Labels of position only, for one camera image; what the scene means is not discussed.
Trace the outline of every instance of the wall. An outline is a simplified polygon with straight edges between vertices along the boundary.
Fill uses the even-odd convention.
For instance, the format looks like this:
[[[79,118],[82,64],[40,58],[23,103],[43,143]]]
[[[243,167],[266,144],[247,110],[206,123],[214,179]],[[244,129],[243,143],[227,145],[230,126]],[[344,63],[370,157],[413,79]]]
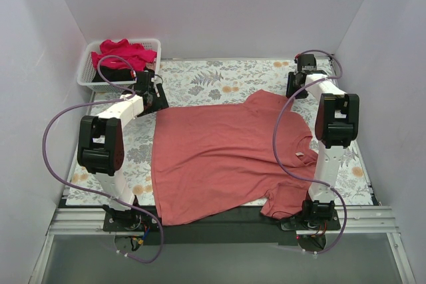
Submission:
[[[86,42],[64,0],[0,0],[0,283],[27,283],[62,187],[41,157],[50,118],[88,100],[75,71]],[[80,114],[49,139],[54,168],[67,175]]]
[[[167,58],[335,52],[363,0],[66,0],[85,39],[156,37]]]
[[[426,0],[365,0],[337,57],[361,99],[359,145],[379,200],[391,205],[418,283],[426,283]]]

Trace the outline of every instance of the white plastic basket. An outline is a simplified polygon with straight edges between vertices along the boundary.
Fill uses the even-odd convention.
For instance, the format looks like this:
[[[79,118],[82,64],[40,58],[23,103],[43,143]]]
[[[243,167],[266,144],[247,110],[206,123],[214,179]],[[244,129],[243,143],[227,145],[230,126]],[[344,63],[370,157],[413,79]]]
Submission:
[[[161,59],[161,44],[157,39],[129,39],[129,43],[141,43],[145,49],[152,49],[157,52],[157,58],[155,64],[155,74],[158,74],[160,70],[160,59]],[[99,46],[102,41],[93,41],[87,45],[86,51],[80,61],[79,73],[77,76],[77,82],[81,86],[87,86],[95,92],[121,92],[122,90],[117,89],[106,82],[92,82],[96,75],[96,69],[93,68],[91,52],[95,51],[101,53]],[[130,86],[134,81],[117,81],[114,84],[119,86]]]

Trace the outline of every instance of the purple cable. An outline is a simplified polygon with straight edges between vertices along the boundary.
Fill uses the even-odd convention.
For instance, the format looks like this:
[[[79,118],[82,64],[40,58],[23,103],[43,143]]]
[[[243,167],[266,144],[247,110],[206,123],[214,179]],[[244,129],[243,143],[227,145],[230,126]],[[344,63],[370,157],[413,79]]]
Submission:
[[[99,60],[99,62],[98,62],[98,67],[97,67],[97,70],[98,70],[99,75],[101,76],[101,78],[102,78],[105,82],[107,82],[107,83],[108,83],[108,84],[110,84],[111,86],[113,86],[113,87],[115,87],[115,88],[118,88],[118,89],[120,89],[120,90],[130,91],[132,94],[131,94],[129,97],[127,97],[126,99],[131,99],[131,98],[133,98],[133,97],[136,95],[136,93],[134,92],[134,90],[132,90],[132,89],[130,89],[130,88],[123,87],[123,86],[118,86],[118,85],[116,85],[116,84],[112,83],[111,81],[109,81],[109,80],[108,80],[107,78],[105,78],[105,77],[104,77],[104,75],[102,74],[102,72],[101,72],[101,63],[102,63],[105,59],[108,59],[108,58],[116,58],[116,59],[119,59],[119,60],[121,60],[122,62],[126,63],[126,64],[130,67],[131,71],[134,71],[134,70],[133,70],[133,68],[132,68],[132,66],[130,65],[130,63],[128,63],[128,61],[124,60],[123,58],[121,58],[121,57],[119,57],[119,56],[109,55],[109,56],[105,56],[105,57],[103,57],[101,60]],[[51,175],[52,175],[52,176],[53,176],[56,180],[58,180],[60,183],[62,183],[62,184],[64,184],[64,185],[66,185],[66,186],[69,186],[70,188],[75,188],[75,189],[78,189],[78,190],[81,190],[81,191],[91,192],[91,193],[98,194],[98,195],[100,195],[100,196],[105,196],[105,197],[107,197],[107,198],[109,198],[109,199],[111,199],[111,200],[114,200],[115,202],[117,202],[117,203],[119,203],[119,204],[121,204],[121,205],[123,205],[123,206],[127,206],[128,208],[131,208],[131,209],[134,209],[134,210],[140,211],[140,212],[142,212],[143,214],[146,214],[146,215],[150,216],[152,219],[154,219],[154,220],[155,220],[155,222],[158,224],[158,228],[159,228],[159,230],[160,230],[160,247],[158,248],[157,253],[155,254],[155,256],[154,256],[152,259],[141,259],[141,258],[139,258],[139,257],[137,257],[137,256],[134,256],[134,255],[131,255],[131,254],[127,254],[127,255],[126,255],[126,254],[123,254],[122,252],[120,252],[120,253],[122,253],[123,255],[125,255],[125,256],[127,256],[127,257],[129,257],[129,258],[131,258],[131,259],[134,259],[135,261],[138,261],[138,262],[141,262],[141,263],[144,263],[144,264],[148,264],[148,263],[152,263],[153,261],[155,261],[155,260],[158,258],[158,256],[160,255],[160,253],[161,253],[161,251],[162,251],[163,245],[164,245],[164,232],[163,232],[163,228],[162,228],[162,225],[161,225],[161,223],[160,223],[160,220],[159,220],[159,219],[158,219],[158,218],[157,218],[154,214],[152,214],[152,213],[150,213],[150,212],[148,212],[148,211],[146,211],[146,210],[144,210],[144,209],[142,209],[142,208],[139,208],[139,207],[137,207],[137,206],[133,206],[133,205],[128,204],[128,203],[126,203],[126,202],[124,202],[124,201],[121,201],[120,199],[116,199],[116,198],[114,198],[113,196],[111,196],[110,194],[106,194],[106,193],[104,193],[104,192],[102,192],[102,191],[91,190],[91,189],[88,189],[88,188],[84,188],[84,187],[82,187],[82,186],[77,186],[77,185],[75,185],[75,184],[72,184],[72,183],[70,183],[70,182],[68,182],[68,181],[66,181],[66,180],[64,180],[64,179],[62,179],[60,176],[58,176],[58,175],[55,173],[55,171],[53,171],[53,169],[52,169],[52,167],[51,167],[51,165],[50,165],[50,163],[49,163],[49,160],[47,159],[47,151],[46,151],[47,134],[49,133],[49,130],[50,130],[51,126],[55,123],[55,121],[56,121],[56,120],[57,120],[60,116],[62,116],[63,114],[67,113],[68,111],[71,111],[71,110],[74,110],[74,109],[77,109],[77,108],[82,108],[82,107],[86,107],[86,106],[96,106],[96,105],[98,105],[98,104],[116,103],[116,102],[121,102],[121,101],[124,101],[124,99],[120,98],[120,99],[113,99],[113,100],[107,100],[107,101],[88,102],[88,103],[78,104],[78,105],[76,105],[76,106],[70,106],[69,108],[66,108],[65,110],[60,111],[60,113],[58,113],[56,116],[54,116],[54,117],[53,117],[53,119],[49,122],[49,124],[48,124],[48,125],[47,125],[47,127],[46,127],[45,133],[43,134],[43,141],[42,141],[42,153],[43,153],[43,160],[45,161],[46,168],[48,169],[48,171],[50,172],[50,174],[51,174]]]
[[[319,180],[310,180],[310,179],[307,179],[307,178],[303,178],[303,177],[301,177],[301,176],[298,176],[297,174],[294,174],[294,173],[291,173],[284,165],[283,165],[283,163],[281,162],[281,160],[280,160],[280,158],[279,158],[279,156],[278,156],[278,151],[277,151],[277,133],[278,133],[278,126],[280,125],[280,121],[281,121],[281,118],[282,118],[282,116],[283,116],[283,114],[284,114],[284,111],[286,110],[286,108],[290,105],[290,103],[295,99],[295,97],[301,92],[301,91],[303,91],[303,90],[305,90],[306,88],[309,88],[310,86],[313,86],[314,84],[317,84],[317,83],[320,83],[320,82],[322,82],[322,81],[326,81],[326,80],[337,80],[337,79],[340,79],[341,78],[341,76],[343,75],[343,69],[342,69],[342,67],[341,67],[341,64],[340,64],[340,62],[335,58],[335,57],[333,57],[333,55],[332,54],[330,54],[330,53],[327,53],[327,52],[325,52],[325,51],[322,51],[322,50],[307,50],[307,51],[304,51],[304,52],[302,52],[302,53],[300,53],[299,55],[303,55],[303,54],[305,54],[305,53],[315,53],[315,52],[317,52],[317,53],[323,53],[323,54],[325,54],[325,55],[327,55],[330,59],[332,59],[332,60],[334,60],[336,63],[337,63],[337,65],[339,66],[339,75],[338,76],[328,76],[328,77],[326,77],[326,78],[321,78],[321,79],[318,79],[318,80],[315,80],[315,81],[313,81],[313,82],[311,82],[311,83],[309,83],[309,84],[307,84],[307,85],[305,85],[305,86],[303,86],[303,87],[301,87],[299,90],[297,90],[295,93],[293,93],[293,95],[291,96],[291,97],[289,97],[289,99],[287,100],[287,102],[284,104],[284,106],[282,107],[282,109],[281,109],[281,112],[280,112],[280,115],[278,116],[278,119],[277,119],[277,122],[276,122],[276,124],[275,124],[275,127],[274,127],[274,134],[273,134],[273,136],[272,136],[272,148],[274,149],[274,156],[275,156],[275,159],[277,160],[277,163],[278,163],[278,165],[281,167],[281,169],[286,173],[286,174],[288,174],[289,176],[292,176],[293,178],[295,178],[295,179],[298,179],[298,180],[301,180],[301,181],[306,181],[306,182],[313,182],[313,183],[319,183],[319,184],[322,184],[322,185],[324,185],[324,186],[327,186],[328,188],[330,188],[330,190],[331,191],[333,191],[337,196],[338,196],[338,198],[340,199],[340,201],[341,201],[341,204],[342,204],[342,206],[343,206],[343,212],[344,212],[344,218],[343,218],[343,225],[341,226],[341,229],[340,229],[340,232],[339,232],[339,235],[336,237],[336,239],[335,239],[335,241],[332,243],[332,244],[330,244],[330,246],[329,247],[327,247],[326,249],[324,249],[324,250],[322,250],[322,251],[319,251],[319,252],[310,252],[310,253],[313,253],[313,254],[316,254],[316,253],[318,253],[318,254],[320,254],[320,253],[325,253],[325,252],[328,252],[329,250],[331,250],[338,242],[339,242],[339,240],[341,239],[341,237],[342,237],[342,235],[343,235],[343,232],[345,231],[345,228],[346,228],[346,222],[347,222],[347,209],[346,209],[346,203],[345,203],[345,201],[343,200],[343,197],[340,195],[340,193],[334,188],[334,187],[332,187],[330,184],[328,184],[327,182],[324,182],[324,181],[319,181]]]

